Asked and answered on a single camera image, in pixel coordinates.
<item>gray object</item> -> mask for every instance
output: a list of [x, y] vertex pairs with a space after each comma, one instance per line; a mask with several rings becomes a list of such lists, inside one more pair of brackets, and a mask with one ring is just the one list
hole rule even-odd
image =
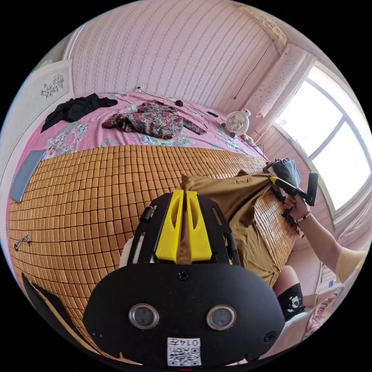
[[207, 314], [207, 324], [216, 331], [224, 331], [232, 327], [236, 320], [235, 310], [228, 305], [212, 307]]
[[44, 150], [33, 150], [28, 155], [23, 164], [21, 165], [17, 175], [14, 178], [10, 188], [10, 197], [16, 202], [22, 201], [23, 195], [34, 174], [37, 166], [42, 161], [45, 155]]
[[129, 320], [139, 329], [151, 329], [159, 323], [159, 314], [151, 305], [139, 303], [130, 309]]
[[294, 160], [289, 158], [277, 160], [271, 167], [277, 177], [295, 187], [300, 187], [301, 175]]

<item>bamboo sleeping mat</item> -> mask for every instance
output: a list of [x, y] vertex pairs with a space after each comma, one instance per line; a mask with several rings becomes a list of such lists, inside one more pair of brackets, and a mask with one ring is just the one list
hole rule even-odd
[[[11, 202], [9, 246], [21, 273], [56, 294], [73, 323], [94, 345], [82, 323], [96, 283], [117, 269], [125, 242], [151, 200], [179, 187], [181, 174], [212, 178], [241, 169], [261, 173], [265, 161], [228, 151], [185, 147], [115, 146], [42, 161], [21, 203]], [[296, 239], [282, 205], [268, 191], [257, 201], [256, 222], [270, 253], [284, 265]], [[31, 244], [14, 244], [25, 235]], [[181, 262], [188, 252], [180, 252]]]

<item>bracelet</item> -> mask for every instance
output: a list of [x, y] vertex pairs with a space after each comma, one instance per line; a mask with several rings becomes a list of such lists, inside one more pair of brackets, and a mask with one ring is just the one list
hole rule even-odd
[[311, 210], [309, 210], [303, 217], [296, 220], [296, 223], [299, 223], [299, 222], [302, 222], [302, 221], [306, 220], [306, 218], [309, 217], [310, 214], [311, 214]]

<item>window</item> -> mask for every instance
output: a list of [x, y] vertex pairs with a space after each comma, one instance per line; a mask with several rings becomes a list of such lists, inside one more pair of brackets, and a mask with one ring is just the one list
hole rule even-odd
[[276, 119], [317, 171], [336, 216], [372, 180], [372, 134], [347, 92], [315, 65]]

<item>person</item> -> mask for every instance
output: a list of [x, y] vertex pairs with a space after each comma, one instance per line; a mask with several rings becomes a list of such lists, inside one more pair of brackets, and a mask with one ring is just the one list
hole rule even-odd
[[[285, 209], [292, 208], [291, 216], [298, 222], [318, 259], [332, 270], [342, 283], [363, 264], [367, 252], [352, 251], [338, 244], [333, 235], [315, 219], [310, 208], [300, 196], [287, 196], [284, 200], [284, 207]], [[272, 288], [286, 322], [304, 311], [301, 284], [291, 266], [283, 267]]]

